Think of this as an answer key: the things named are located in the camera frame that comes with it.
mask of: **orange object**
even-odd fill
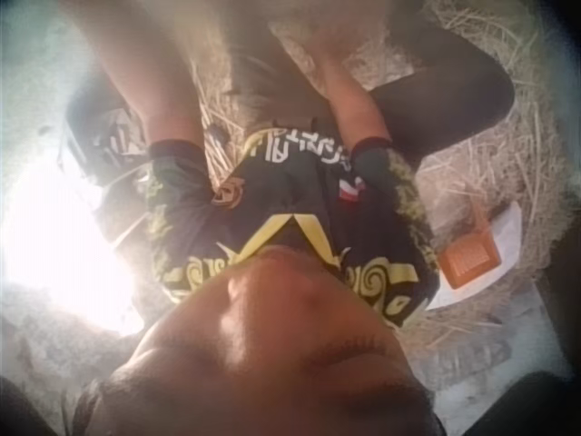
[[[439,265],[452,289],[458,289],[501,264],[498,248],[482,206],[471,195],[476,229],[453,242],[438,257]]]

